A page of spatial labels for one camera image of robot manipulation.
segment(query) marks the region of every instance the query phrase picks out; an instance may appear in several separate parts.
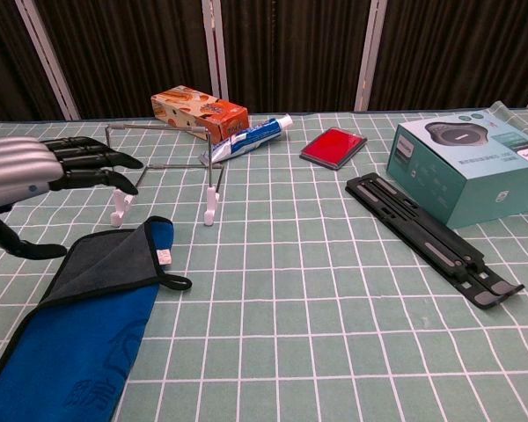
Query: cardboard box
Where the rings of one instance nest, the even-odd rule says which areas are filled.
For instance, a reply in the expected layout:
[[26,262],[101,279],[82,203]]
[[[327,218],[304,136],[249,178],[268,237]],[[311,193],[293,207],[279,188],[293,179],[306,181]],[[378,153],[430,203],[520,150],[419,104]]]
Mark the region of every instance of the cardboard box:
[[153,95],[150,102],[157,119],[175,127],[204,126],[213,143],[248,127],[246,108],[183,85]]
[[399,124],[387,172],[451,228],[528,211],[528,135],[483,111]]

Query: robotic hand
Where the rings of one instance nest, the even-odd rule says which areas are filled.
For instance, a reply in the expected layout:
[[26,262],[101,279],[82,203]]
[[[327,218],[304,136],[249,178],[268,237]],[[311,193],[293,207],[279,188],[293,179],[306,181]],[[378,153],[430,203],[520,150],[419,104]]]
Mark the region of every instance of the robotic hand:
[[[85,136],[44,142],[28,136],[0,138],[0,214],[11,211],[20,200],[62,189],[106,185],[136,195],[135,186],[125,176],[102,169],[116,165],[143,167],[132,156]],[[11,255],[28,259],[58,258],[67,253],[59,244],[20,240],[1,220],[0,247]]]

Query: teal product box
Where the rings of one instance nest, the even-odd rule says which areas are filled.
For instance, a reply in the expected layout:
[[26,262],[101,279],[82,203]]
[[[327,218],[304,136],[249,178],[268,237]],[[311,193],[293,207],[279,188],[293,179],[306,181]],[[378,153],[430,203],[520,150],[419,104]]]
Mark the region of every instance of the teal product box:
[[528,135],[483,111],[399,124],[387,172],[450,228],[528,211]]

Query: blue toothpaste tube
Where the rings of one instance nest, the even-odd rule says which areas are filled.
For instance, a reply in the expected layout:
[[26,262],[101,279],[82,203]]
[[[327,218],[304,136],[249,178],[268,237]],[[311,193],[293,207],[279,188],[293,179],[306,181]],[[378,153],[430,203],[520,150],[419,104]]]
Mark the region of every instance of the blue toothpaste tube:
[[[223,139],[213,146],[213,163],[228,160],[234,156],[240,156],[248,151],[258,148],[263,142],[269,141],[282,134],[283,130],[291,125],[293,121],[289,114],[279,119],[270,119],[261,125],[242,130],[237,134]],[[199,159],[205,165],[209,165],[207,152],[201,154]]]

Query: green grid cutting mat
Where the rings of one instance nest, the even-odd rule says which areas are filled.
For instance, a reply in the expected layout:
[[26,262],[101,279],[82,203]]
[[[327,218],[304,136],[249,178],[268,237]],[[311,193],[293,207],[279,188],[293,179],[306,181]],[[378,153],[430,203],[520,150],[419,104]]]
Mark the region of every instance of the green grid cutting mat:
[[[528,110],[515,113],[528,123]],[[482,311],[344,192],[357,175],[386,177],[398,123],[442,114],[294,116],[287,135],[230,161],[211,228],[204,171],[150,171],[122,227],[170,217],[172,271],[194,286],[160,289],[114,420],[528,420],[528,214],[458,231],[526,285]],[[104,126],[2,123],[0,136],[104,141]],[[329,127],[369,138],[338,172],[298,156]],[[182,133],[113,135],[115,148],[151,164],[195,163],[204,150]],[[111,229],[111,192],[50,193],[5,220],[30,241],[70,246]],[[0,251],[0,355],[60,262]]]

